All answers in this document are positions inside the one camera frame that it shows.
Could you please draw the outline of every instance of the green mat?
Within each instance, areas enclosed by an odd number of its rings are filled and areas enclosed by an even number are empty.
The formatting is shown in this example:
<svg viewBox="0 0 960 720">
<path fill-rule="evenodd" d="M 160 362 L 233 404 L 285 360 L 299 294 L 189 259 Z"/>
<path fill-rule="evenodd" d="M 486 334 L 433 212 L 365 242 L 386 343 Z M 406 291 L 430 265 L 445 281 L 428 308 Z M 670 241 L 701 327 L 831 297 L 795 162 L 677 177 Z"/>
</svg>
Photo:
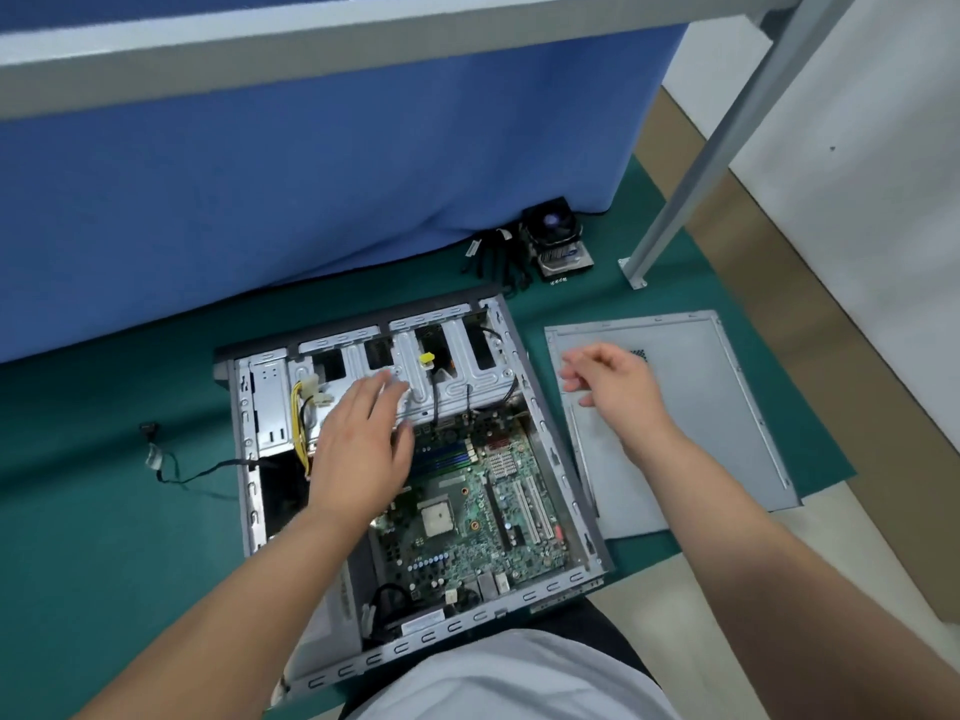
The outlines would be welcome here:
<svg viewBox="0 0 960 720">
<path fill-rule="evenodd" d="M 510 301 L 558 424 L 544 326 L 712 308 L 801 495 L 853 469 L 686 234 L 631 290 L 617 265 L 663 198 L 636 161 L 604 216 L 584 218 L 597 265 Z M 234 456 L 228 395 L 213 383 L 216 347 L 468 288 L 463 244 L 282 289 L 0 366 L 0 697 L 7 717 L 78 710 L 164 627 L 243 559 L 236 476 L 189 488 L 158 483 L 138 424 L 189 475 Z M 668 533 L 610 544 L 617 577 L 678 550 Z M 307 718 L 336 688 L 271 714 Z"/>
</svg>

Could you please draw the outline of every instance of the left hand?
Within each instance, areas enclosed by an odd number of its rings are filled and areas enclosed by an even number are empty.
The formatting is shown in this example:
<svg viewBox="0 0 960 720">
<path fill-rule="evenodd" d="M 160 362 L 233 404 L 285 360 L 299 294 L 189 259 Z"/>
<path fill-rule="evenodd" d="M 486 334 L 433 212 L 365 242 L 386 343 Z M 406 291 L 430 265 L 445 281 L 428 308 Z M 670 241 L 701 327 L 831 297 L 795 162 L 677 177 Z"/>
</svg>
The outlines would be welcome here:
<svg viewBox="0 0 960 720">
<path fill-rule="evenodd" d="M 346 390 L 319 430 L 307 511 L 362 530 L 397 496 L 413 459 L 413 426 L 404 421 L 391 435 L 409 388 L 384 370 Z"/>
</svg>

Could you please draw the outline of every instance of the green circuit board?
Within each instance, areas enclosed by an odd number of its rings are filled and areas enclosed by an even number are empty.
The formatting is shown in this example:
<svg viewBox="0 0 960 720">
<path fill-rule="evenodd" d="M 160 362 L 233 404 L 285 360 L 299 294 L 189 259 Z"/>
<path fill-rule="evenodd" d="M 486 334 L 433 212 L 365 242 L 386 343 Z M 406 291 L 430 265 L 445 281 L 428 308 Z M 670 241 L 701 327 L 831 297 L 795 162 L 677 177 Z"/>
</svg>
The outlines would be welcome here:
<svg viewBox="0 0 960 720">
<path fill-rule="evenodd" d="M 563 569 L 568 546 L 521 421 L 421 427 L 404 491 L 373 523 L 386 582 L 426 604 L 492 598 Z"/>
</svg>

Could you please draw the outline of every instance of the hand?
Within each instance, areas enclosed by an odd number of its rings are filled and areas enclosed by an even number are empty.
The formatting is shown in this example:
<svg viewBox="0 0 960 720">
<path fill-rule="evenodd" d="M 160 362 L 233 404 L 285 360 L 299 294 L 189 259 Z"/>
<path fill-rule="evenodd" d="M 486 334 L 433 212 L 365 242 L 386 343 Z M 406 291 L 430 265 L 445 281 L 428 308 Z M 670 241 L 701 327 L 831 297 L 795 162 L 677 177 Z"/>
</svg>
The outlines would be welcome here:
<svg viewBox="0 0 960 720">
<path fill-rule="evenodd" d="M 563 390 L 591 390 L 580 397 L 580 405 L 596 408 L 635 464 L 679 434 L 653 372 L 640 356 L 612 343 L 593 343 L 566 351 L 562 359 Z"/>
<path fill-rule="evenodd" d="M 390 371 L 380 371 L 353 382 L 323 421 L 308 511 L 362 531 L 400 492 L 413 459 L 413 427 L 404 421 L 391 435 L 410 385 L 390 379 Z"/>
</svg>

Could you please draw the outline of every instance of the forearm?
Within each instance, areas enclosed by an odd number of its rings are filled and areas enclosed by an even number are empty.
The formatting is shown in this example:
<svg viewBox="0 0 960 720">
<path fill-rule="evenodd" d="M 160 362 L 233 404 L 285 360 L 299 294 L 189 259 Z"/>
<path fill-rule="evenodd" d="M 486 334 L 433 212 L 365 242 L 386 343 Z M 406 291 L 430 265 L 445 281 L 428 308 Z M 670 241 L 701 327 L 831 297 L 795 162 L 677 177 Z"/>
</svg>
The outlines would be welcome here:
<svg viewBox="0 0 960 720">
<path fill-rule="evenodd" d="M 946 718 L 960 707 L 960 679 L 939 656 L 679 430 L 632 451 L 774 720 Z"/>
<path fill-rule="evenodd" d="M 141 653 L 80 718 L 259 717 L 363 527 L 307 509 Z"/>
</svg>

